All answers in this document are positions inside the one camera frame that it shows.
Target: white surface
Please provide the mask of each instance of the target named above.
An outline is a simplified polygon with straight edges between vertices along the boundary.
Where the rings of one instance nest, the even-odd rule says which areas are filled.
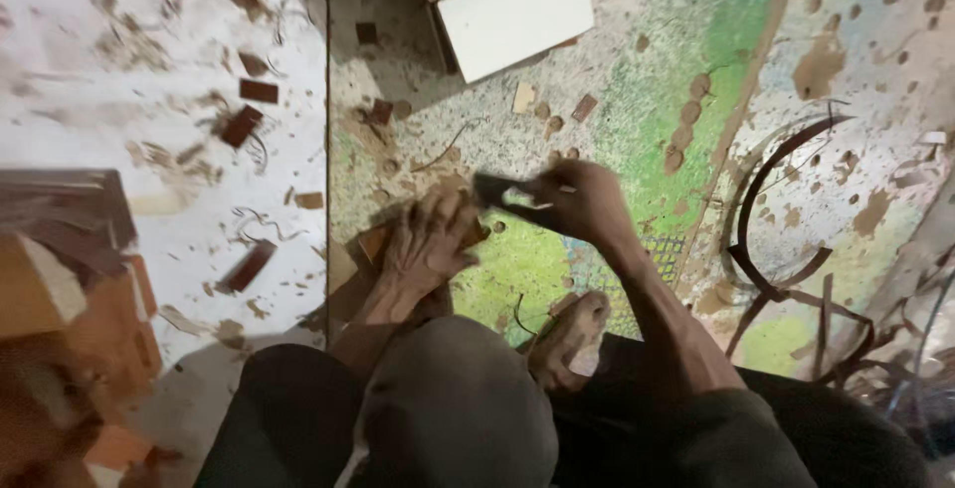
[[[468,83],[594,24],[590,0],[440,0],[437,9]]]
[[[325,262],[312,249],[325,246],[325,210],[283,200],[291,186],[302,193],[326,190],[327,44],[325,25],[308,19],[308,7],[313,18],[324,19],[326,4],[264,1],[274,17],[252,22],[231,0],[181,0],[178,14],[166,17],[164,0],[116,0],[112,15],[91,0],[0,0],[0,168],[118,169],[139,235],[131,249],[145,258],[157,302],[187,318],[245,327],[246,351],[239,352],[210,334],[197,337],[160,317],[152,321],[163,373],[155,395],[129,418],[147,437],[185,455],[168,472],[169,486],[192,484],[248,352],[281,342],[324,344],[320,334],[295,323],[325,300]],[[125,14],[141,34],[124,26]],[[122,44],[112,57],[96,49],[97,41],[115,36]],[[150,42],[161,46],[166,69],[143,61],[142,52],[156,55],[147,49]],[[283,73],[260,78],[277,84],[281,99],[255,104],[266,115],[259,130],[269,151],[263,171],[253,140],[234,151],[208,137],[217,107],[198,100],[214,90],[231,110],[242,106],[239,50],[268,57]],[[147,142],[175,155],[201,141],[205,150],[186,166],[163,168],[137,153],[148,153]],[[187,166],[199,160],[213,173],[221,168],[221,180],[190,174]],[[248,235],[268,238],[278,250],[244,293],[209,297],[202,283],[214,285],[246,252],[228,241],[241,220],[236,207],[267,213],[285,236],[306,232],[282,241],[275,227],[251,224]],[[249,299],[269,316],[255,318]],[[173,371],[175,364],[184,370]]]

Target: concrete floor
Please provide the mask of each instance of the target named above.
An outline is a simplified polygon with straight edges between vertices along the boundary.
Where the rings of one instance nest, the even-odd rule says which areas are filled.
[[[835,273],[838,300],[865,312],[895,251],[909,239],[950,170],[949,148],[920,143],[951,133],[951,6],[928,0],[592,0],[596,27],[471,86],[440,70],[424,0],[331,0],[329,194],[331,235],[346,243],[394,203],[476,171],[530,177],[554,151],[580,151],[620,173],[630,212],[659,271],[722,345],[755,296],[726,261],[740,184],[784,135],[835,113],[856,118],[795,152],[765,185],[751,220],[760,269],[785,277],[824,245],[834,256],[801,286],[818,294]],[[373,21],[380,42],[359,46],[355,23]],[[710,82],[694,97],[694,80]],[[511,113],[519,82],[532,84],[567,125],[549,140],[532,114]],[[582,124],[568,114],[590,93],[600,103]],[[376,98],[406,101],[412,115],[374,140],[357,109]],[[673,173],[668,145],[686,131],[681,111],[699,101],[691,141]],[[440,154],[465,123],[453,153]],[[818,154],[818,161],[813,157]],[[382,166],[394,161],[397,174]],[[897,181],[912,173],[918,183]],[[495,327],[512,344],[568,290],[602,288],[615,311],[610,330],[639,330],[616,278],[586,244],[498,214],[478,250],[482,267],[456,278],[460,313]],[[791,354],[813,340],[816,312],[771,304],[734,361],[805,375]],[[836,332],[852,335],[834,324]],[[851,348],[846,338],[836,345]]]

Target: leather scrap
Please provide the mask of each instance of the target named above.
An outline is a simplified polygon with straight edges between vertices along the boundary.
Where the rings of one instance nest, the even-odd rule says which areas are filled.
[[[730,247],[728,251],[734,258],[734,261],[736,261],[736,263],[739,264],[739,267],[742,268],[743,273],[746,274],[746,277],[750,278],[750,281],[753,282],[759,291],[766,293],[773,301],[782,301],[785,298],[779,293],[779,290],[776,287],[773,287],[769,280],[767,280],[759,272],[756,265],[753,264],[753,260],[750,258],[750,250],[747,246],[750,215],[753,213],[753,205],[757,202],[759,189],[762,187],[763,182],[766,181],[766,178],[769,177],[772,168],[779,164],[783,158],[795,152],[796,149],[806,144],[810,139],[816,137],[823,131],[826,131],[829,128],[834,128],[836,125],[853,118],[854,117],[850,115],[826,117],[825,119],[822,119],[817,123],[797,132],[796,135],[783,142],[776,152],[774,152],[772,156],[766,160],[766,163],[763,164],[763,167],[759,169],[757,175],[753,178],[753,183],[750,184],[750,189],[746,191],[746,197],[743,199],[742,208],[739,211],[739,223],[736,231],[737,243],[733,247]],[[828,255],[820,256],[822,251],[823,248],[820,248],[816,256],[810,261],[810,264],[816,262],[818,266],[821,266],[822,262],[825,262],[825,260],[828,259]],[[805,272],[806,270],[803,269],[800,272],[797,272],[794,277],[804,275]]]

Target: brown leather strip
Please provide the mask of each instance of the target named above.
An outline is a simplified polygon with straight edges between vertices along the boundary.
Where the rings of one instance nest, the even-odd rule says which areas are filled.
[[[807,262],[801,270],[795,272],[788,279],[776,283],[776,286],[779,288],[788,288],[792,287],[793,285],[799,285],[811,277],[812,274],[815,274],[818,269],[822,267],[822,264],[825,264],[826,261],[829,260],[829,256],[832,253],[832,249],[829,249],[828,247],[820,247],[813,259],[810,262]]]
[[[746,312],[743,313],[743,317],[739,319],[739,323],[736,325],[736,331],[733,334],[733,339],[730,340],[730,345],[726,348],[727,359],[733,358],[733,352],[736,349],[736,345],[739,344],[739,340],[743,337],[743,333],[746,333],[747,328],[750,327],[750,324],[753,323],[753,320],[757,317],[759,312],[763,310],[763,307],[765,307],[766,303],[769,301],[770,295],[766,292],[760,292],[757,296],[757,299],[754,299],[750,307],[747,308]]]
[[[778,289],[773,287],[770,282],[761,273],[759,273],[759,270],[753,264],[753,260],[750,258],[750,250],[747,247],[750,215],[753,213],[753,205],[757,201],[759,189],[762,187],[763,182],[766,181],[766,178],[769,177],[772,168],[775,167],[776,164],[779,164],[784,157],[792,154],[796,149],[823,131],[833,128],[836,125],[852,118],[854,117],[849,115],[827,117],[813,125],[810,125],[808,128],[799,131],[796,135],[787,139],[782,145],[779,146],[778,149],[776,149],[776,152],[774,152],[772,156],[766,160],[766,163],[763,164],[763,167],[760,168],[759,172],[757,172],[757,175],[753,178],[753,183],[750,184],[750,189],[746,191],[746,197],[743,199],[743,204],[739,211],[739,223],[736,231],[737,244],[729,249],[730,255],[733,256],[736,263],[739,264],[739,267],[743,269],[744,273],[746,273],[746,277],[750,278],[750,281],[752,281],[753,284],[759,288],[759,291],[767,294],[770,296],[770,299],[774,301],[782,301],[782,299],[785,298],[779,293]]]
[[[833,275],[822,280],[822,303],[819,304],[819,328],[816,339],[816,357],[813,359],[813,379],[822,376],[822,357],[829,345],[829,305],[833,299]]]

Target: finger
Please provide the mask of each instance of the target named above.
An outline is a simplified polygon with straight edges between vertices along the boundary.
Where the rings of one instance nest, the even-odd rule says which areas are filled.
[[[471,200],[459,202],[460,206],[457,212],[455,212],[455,218],[451,224],[451,228],[448,230],[448,234],[451,235],[452,239],[458,244],[464,239],[464,235],[467,234],[468,229],[474,225],[475,220],[478,219],[478,207],[475,206],[474,202]]]
[[[429,230],[436,233],[445,232],[454,221],[460,202],[461,194],[458,192],[443,195],[432,213]]]
[[[455,261],[451,265],[451,275],[449,278],[460,274],[462,271],[468,268],[473,268],[478,264],[480,264],[480,259],[478,256],[472,255],[470,253],[461,253],[455,257]]]
[[[414,207],[412,215],[412,229],[415,231],[424,231],[431,221],[431,214],[434,213],[437,201],[441,198],[438,192],[430,192],[424,196],[424,199],[418,201]]]

